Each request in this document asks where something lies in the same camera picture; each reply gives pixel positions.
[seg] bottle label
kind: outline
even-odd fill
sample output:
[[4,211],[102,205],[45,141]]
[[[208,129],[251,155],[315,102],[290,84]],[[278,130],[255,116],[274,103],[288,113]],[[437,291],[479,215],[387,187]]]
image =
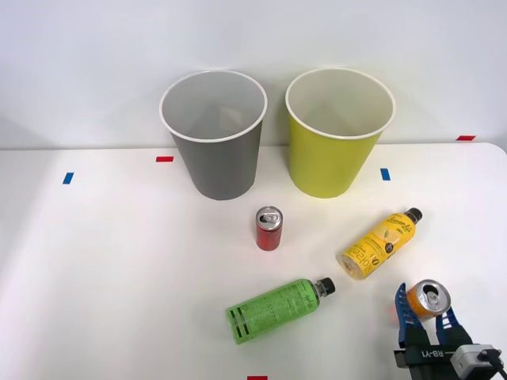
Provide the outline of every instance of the bottle label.
[[236,343],[244,343],[269,330],[309,314],[318,298],[307,279],[299,279],[227,309]]
[[371,230],[343,256],[360,268],[364,277],[373,273],[415,234],[415,225],[405,214],[393,214]]

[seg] green label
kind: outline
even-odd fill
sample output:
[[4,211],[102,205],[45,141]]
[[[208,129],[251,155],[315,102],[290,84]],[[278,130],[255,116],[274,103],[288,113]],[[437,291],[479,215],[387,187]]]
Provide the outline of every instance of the green label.
[[298,279],[227,309],[237,344],[307,315],[318,307],[311,282]]

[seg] blue tape marker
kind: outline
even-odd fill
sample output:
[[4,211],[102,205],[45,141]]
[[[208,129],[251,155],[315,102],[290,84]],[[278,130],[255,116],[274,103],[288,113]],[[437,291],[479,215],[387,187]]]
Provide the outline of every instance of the blue tape marker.
[[391,176],[389,175],[389,170],[387,170],[386,168],[380,169],[380,173],[382,174],[382,179],[384,181],[390,181],[391,180]]
[[65,178],[63,178],[63,184],[71,184],[73,176],[74,176],[74,173],[67,173],[65,175]]

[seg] yellow label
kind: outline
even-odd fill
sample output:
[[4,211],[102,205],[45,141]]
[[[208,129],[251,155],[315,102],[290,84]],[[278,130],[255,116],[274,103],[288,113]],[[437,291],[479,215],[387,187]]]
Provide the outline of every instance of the yellow label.
[[415,225],[405,214],[393,214],[348,248],[343,256],[353,260],[364,277],[373,273],[415,234]]

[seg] gray paper cup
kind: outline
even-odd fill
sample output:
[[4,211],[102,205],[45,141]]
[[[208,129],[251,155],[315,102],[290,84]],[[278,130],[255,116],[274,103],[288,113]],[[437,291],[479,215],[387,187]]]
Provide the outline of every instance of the gray paper cup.
[[201,194],[231,200],[254,184],[267,107],[261,85],[235,71],[191,74],[166,91],[160,116]]

